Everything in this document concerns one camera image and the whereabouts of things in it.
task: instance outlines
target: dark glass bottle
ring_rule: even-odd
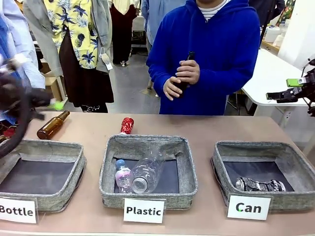
[[[37,136],[40,139],[50,140],[62,127],[64,120],[70,115],[69,111],[64,111],[57,117],[53,117],[43,127],[41,127]]]
[[[189,52],[187,60],[195,60],[195,52]],[[189,85],[188,82],[180,82],[174,83],[176,87],[178,87],[183,93],[179,94],[179,98],[183,97],[184,91],[186,90],[187,86]]]

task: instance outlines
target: person's right hand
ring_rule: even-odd
[[[176,78],[176,77],[174,77],[174,76],[172,76],[171,78],[169,78],[169,79],[165,82],[165,84],[164,84],[164,86],[163,86],[163,91],[164,91],[164,93],[165,93],[165,96],[166,96],[169,100],[171,100],[171,101],[174,100],[174,98],[173,98],[172,96],[174,96],[174,97],[179,97],[180,94],[183,93],[183,91],[181,91],[179,88],[177,88],[177,87],[173,84],[174,82],[175,82],[175,83],[180,83],[181,80],[178,79],[178,78]]]

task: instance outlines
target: yellow floral shirt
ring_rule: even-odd
[[[58,52],[69,29],[73,50],[80,66],[86,69],[95,68],[97,32],[91,15],[92,0],[44,0],[44,3]]]

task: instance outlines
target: white tag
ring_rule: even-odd
[[[0,198],[0,219],[36,224],[35,202]]]
[[[250,220],[266,220],[271,198],[230,197],[228,205],[228,218],[250,219]]]
[[[107,68],[108,70],[113,69],[112,63],[105,64],[105,65],[106,65],[106,68]]]
[[[124,221],[161,224],[163,213],[164,201],[125,199]]]

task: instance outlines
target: black jacket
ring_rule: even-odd
[[[273,13],[271,14],[270,20],[279,16],[285,7],[284,0],[276,0],[276,1],[277,1],[277,4],[276,4],[277,8],[274,9]],[[273,0],[249,0],[250,6],[255,8],[257,11],[261,26],[265,23],[268,17],[269,10],[271,8],[272,3],[273,3]]]

